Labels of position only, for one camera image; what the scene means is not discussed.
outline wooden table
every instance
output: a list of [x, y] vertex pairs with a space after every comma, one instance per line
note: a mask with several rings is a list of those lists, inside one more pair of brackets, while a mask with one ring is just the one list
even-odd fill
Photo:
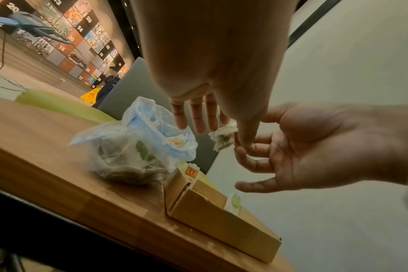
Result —
[[68, 150], [96, 123], [0, 99], [0, 190], [187, 271], [293, 271], [266, 265], [169, 218], [160, 183], [129, 186], [83, 170]]

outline cardboard box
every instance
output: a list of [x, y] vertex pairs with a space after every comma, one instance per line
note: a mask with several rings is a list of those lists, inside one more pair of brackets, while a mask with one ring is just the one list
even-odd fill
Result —
[[168, 215], [264, 263], [271, 263], [282, 244], [280, 237], [246, 208], [238, 216], [224, 209], [227, 197], [199, 179], [177, 169], [164, 181]]

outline blue plastic bag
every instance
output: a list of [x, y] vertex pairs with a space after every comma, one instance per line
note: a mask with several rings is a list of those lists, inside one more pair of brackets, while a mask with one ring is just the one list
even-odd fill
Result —
[[87, 170], [133, 184], [162, 181], [180, 161], [194, 160], [198, 147], [189, 127], [179, 130], [170, 111], [143, 97], [122, 121], [83, 131], [69, 145], [84, 156]]

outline blue metal object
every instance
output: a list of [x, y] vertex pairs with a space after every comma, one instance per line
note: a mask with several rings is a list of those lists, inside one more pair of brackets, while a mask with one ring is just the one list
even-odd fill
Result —
[[10, 18], [0, 17], [0, 24], [15, 26], [29, 32], [29, 34], [34, 37], [46, 37], [60, 43], [71, 44], [71, 42], [62, 36], [57, 30], [48, 26], [37, 16], [27, 12], [14, 12], [10, 15]]

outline yellow-green cushion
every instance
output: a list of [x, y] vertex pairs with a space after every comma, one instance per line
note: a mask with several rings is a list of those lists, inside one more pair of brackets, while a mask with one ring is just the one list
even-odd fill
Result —
[[22, 92], [16, 98], [15, 102], [44, 108], [54, 112], [61, 112], [69, 116], [83, 118], [98, 123], [107, 123], [116, 120], [96, 108], [92, 108], [78, 101], [47, 91], [27, 90]]

